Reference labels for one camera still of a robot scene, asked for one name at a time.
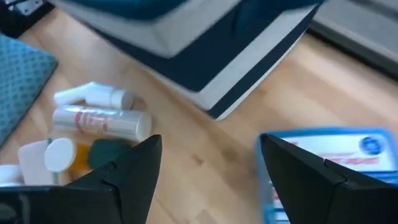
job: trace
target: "white bottle cap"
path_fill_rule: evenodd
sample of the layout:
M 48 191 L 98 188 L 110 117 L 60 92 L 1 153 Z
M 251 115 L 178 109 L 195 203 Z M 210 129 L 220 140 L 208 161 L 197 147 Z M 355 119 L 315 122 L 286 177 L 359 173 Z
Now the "white bottle cap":
M 51 172 L 63 172 L 75 161 L 76 144 L 68 138 L 51 142 L 44 153 L 44 164 Z
M 22 182 L 22 172 L 18 165 L 0 166 L 0 184 Z
M 127 90 L 114 90 L 109 100 L 111 107 L 119 110 L 129 110 L 134 103 L 132 93 Z
M 110 108 L 113 88 L 91 89 L 86 92 L 86 104 L 91 106 Z
M 69 90 L 58 91 L 54 94 L 55 104 L 69 105 L 71 103 L 76 103 L 78 101 L 83 101 L 85 99 L 84 88 L 76 87 Z
M 151 130 L 152 118 L 148 114 L 142 113 L 136 124 L 136 139 L 138 141 L 147 139 L 151 133 Z

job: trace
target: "blue storage box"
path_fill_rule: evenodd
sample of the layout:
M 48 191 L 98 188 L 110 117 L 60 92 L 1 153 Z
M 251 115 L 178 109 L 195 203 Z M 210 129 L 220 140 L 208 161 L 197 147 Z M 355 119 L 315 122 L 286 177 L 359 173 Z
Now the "blue storage box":
M 384 128 L 314 128 L 268 134 L 347 168 L 398 185 L 397 148 L 393 135 Z M 277 192 L 266 177 L 259 141 L 256 150 L 264 223 L 289 223 Z

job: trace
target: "toiletry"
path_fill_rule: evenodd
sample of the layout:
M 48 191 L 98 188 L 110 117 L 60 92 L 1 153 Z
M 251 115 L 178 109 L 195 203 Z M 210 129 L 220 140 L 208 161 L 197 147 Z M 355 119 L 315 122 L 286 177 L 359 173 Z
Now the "toiletry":
M 54 94 L 54 101 L 59 106 L 70 105 L 83 100 L 90 106 L 119 110 L 129 110 L 134 103 L 134 97 L 130 91 L 95 82 L 58 91 Z
M 44 152 L 44 164 L 53 173 L 69 170 L 89 170 L 87 164 L 90 147 L 68 138 L 54 139 Z
M 18 151 L 19 167 L 25 185 L 53 185 L 53 174 L 44 166 L 44 152 L 48 141 L 37 141 L 22 146 Z
M 141 111 L 119 111 L 84 106 L 59 106 L 53 114 L 56 130 L 75 131 L 143 141 L 149 137 L 152 122 Z

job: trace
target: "teal cushion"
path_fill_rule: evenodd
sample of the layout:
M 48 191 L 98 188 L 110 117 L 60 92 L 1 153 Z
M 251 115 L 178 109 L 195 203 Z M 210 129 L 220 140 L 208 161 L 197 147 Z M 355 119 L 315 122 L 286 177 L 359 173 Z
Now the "teal cushion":
M 0 34 L 0 146 L 30 108 L 57 66 L 39 49 Z

